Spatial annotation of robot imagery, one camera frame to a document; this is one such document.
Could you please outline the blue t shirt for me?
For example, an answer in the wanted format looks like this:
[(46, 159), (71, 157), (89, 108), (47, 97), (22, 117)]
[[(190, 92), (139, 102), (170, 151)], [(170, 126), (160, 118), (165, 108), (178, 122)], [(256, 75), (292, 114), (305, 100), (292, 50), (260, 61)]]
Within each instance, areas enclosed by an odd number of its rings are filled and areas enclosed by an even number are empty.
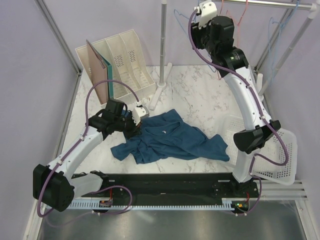
[(137, 164), (149, 164), (169, 157), (230, 160), (226, 153), (228, 145), (219, 134), (207, 137), (198, 127), (185, 123), (175, 109), (145, 118), (140, 132), (125, 143), (112, 147), (112, 155), (120, 161), (133, 155)]

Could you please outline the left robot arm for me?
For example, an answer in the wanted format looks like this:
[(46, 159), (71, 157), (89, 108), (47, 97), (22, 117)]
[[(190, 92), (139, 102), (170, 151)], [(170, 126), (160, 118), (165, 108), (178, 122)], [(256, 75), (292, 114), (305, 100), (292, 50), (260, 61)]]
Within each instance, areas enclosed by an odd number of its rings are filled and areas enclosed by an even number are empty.
[(72, 146), (47, 165), (37, 165), (33, 170), (33, 197), (59, 212), (64, 211), (76, 198), (89, 193), (106, 196), (110, 185), (98, 171), (73, 177), (83, 160), (114, 132), (127, 138), (139, 134), (144, 118), (150, 115), (146, 106), (138, 105), (128, 110), (127, 105), (116, 99), (86, 120), (83, 132)]

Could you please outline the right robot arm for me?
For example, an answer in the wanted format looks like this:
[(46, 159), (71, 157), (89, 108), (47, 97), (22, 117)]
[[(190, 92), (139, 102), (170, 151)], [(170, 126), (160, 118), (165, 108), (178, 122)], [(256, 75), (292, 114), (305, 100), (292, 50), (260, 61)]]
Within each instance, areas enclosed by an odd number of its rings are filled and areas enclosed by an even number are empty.
[(253, 157), (277, 133), (281, 124), (272, 120), (263, 108), (247, 58), (234, 46), (234, 28), (231, 18), (216, 16), (206, 26), (189, 22), (188, 35), (196, 53), (200, 50), (209, 53), (208, 64), (218, 70), (229, 86), (243, 118), (244, 130), (233, 135), (238, 154), (232, 172), (235, 181), (229, 184), (230, 193), (240, 197), (247, 191), (246, 182), (252, 177)]

